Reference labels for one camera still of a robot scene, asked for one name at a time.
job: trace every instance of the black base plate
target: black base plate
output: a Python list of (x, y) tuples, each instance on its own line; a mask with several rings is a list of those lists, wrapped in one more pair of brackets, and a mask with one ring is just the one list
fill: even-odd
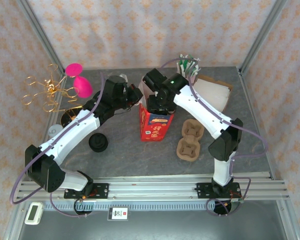
[[(109, 183), (94, 183), (92, 191), (96, 191), (96, 195), (89, 196), (89, 199), (107, 199), (109, 192)], [(81, 192), (68, 189), (68, 192), (64, 191), (64, 199), (80, 199), (82, 197)]]
[(230, 182), (221, 194), (216, 194), (210, 182), (199, 182), (196, 184), (198, 199), (239, 199), (241, 196), (240, 185), (237, 182)]

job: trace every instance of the wallpaper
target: wallpaper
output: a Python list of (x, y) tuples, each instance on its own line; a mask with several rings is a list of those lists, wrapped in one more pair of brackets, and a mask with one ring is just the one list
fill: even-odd
[(300, 0), (288, 0), (245, 80), (300, 224)]
[(41, 101), (29, 106), (21, 98), (38, 89), (25, 87), (24, 79), (49, 77), (50, 60), (31, 29), (16, 0), (0, 1), (0, 240), (6, 231), (13, 207), (9, 195), (25, 166), (25, 149), (38, 145), (48, 115)]
[(240, 66), (275, 0), (29, 0), (64, 66)]

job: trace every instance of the price tag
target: price tag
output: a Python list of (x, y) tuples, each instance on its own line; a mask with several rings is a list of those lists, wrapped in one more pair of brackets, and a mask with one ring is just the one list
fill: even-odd
[(108, 220), (128, 220), (128, 208), (125, 206), (110, 207), (108, 212)]

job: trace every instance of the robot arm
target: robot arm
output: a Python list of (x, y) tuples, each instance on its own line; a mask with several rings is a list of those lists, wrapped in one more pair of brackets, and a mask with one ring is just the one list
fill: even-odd
[(123, 77), (111, 76), (105, 81), (99, 105), (93, 114), (85, 118), (94, 108), (99, 94), (100, 92), (97, 92), (91, 100), (87, 101), (71, 124), (56, 136), (39, 147), (31, 145), (26, 149), (25, 165), (58, 139), (57, 143), (27, 172), (27, 175), (47, 192), (51, 193), (58, 188), (63, 188), (75, 190), (80, 196), (88, 196), (92, 191), (93, 180), (83, 172), (73, 172), (59, 166), (83, 138), (114, 116), (116, 110), (131, 108), (142, 97), (140, 90), (133, 84), (128, 87)]
[[(144, 76), (143, 82), (153, 92), (157, 92), (156, 97), (151, 98), (155, 101), (151, 103), (152, 105), (159, 106), (161, 109), (165, 109), (165, 106), (167, 106), (168, 112), (168, 107), (170, 108), (171, 104), (174, 103), (187, 110), (209, 131), (214, 138), (214, 142), (208, 147), (209, 153), (214, 157), (212, 185), (216, 186), (215, 192), (220, 192), (226, 188), (227, 184), (232, 180), (229, 174), (231, 160), (236, 154), (242, 131), (218, 120), (203, 107), (193, 96), (188, 80), (178, 73), (166, 78), (157, 69), (153, 69)], [(212, 112), (219, 115), (223, 120), (240, 127), (243, 126), (240, 119), (237, 118), (233, 121), (230, 117), (217, 111), (199, 94), (197, 96)]]

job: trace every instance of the metal rail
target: metal rail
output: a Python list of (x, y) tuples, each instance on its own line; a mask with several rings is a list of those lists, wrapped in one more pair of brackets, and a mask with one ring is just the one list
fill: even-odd
[[(195, 191), (197, 183), (210, 183), (212, 174), (141, 177), (100, 177), (95, 183), (109, 183), (108, 199), (92, 199), (91, 202), (131, 201), (191, 201), (199, 202)], [(288, 200), (289, 194), (283, 180), (272, 180), (268, 172), (237, 173), (237, 177), (251, 178), (246, 200)], [(238, 179), (241, 192), (247, 189), (248, 180)], [(15, 200), (20, 200), (38, 188), (33, 181), (23, 181), (17, 190)], [(30, 201), (48, 201), (50, 193), (40, 190)], [(65, 201), (64, 189), (53, 192), (54, 201)]]
[(54, 64), (58, 65), (58, 72), (62, 75), (65, 72), (64, 66), (61, 63), (54, 47), (52, 46), (49, 38), (47, 37), (44, 28), (38, 21), (38, 18), (32, 9), (31, 5), (27, 0), (16, 0), (19, 4), (21, 11), (24, 13), (24, 16), (28, 19), (29, 24), (31, 25), (34, 33), (37, 35), (39, 41), (41, 42), (45, 52), (48, 54), (50, 59)]
[(244, 75), (253, 61), (254, 57), (258, 53), (261, 45), (264, 43), (266, 37), (268, 36), (269, 31), (272, 26), (275, 24), (279, 14), (281, 13), (282, 8), (286, 4), (287, 0), (276, 0), (269, 15), (267, 16), (263, 26), (260, 29), (259, 34), (257, 35), (254, 43), (252, 44), (247, 56), (245, 57), (242, 66), (240, 67), (240, 74)]

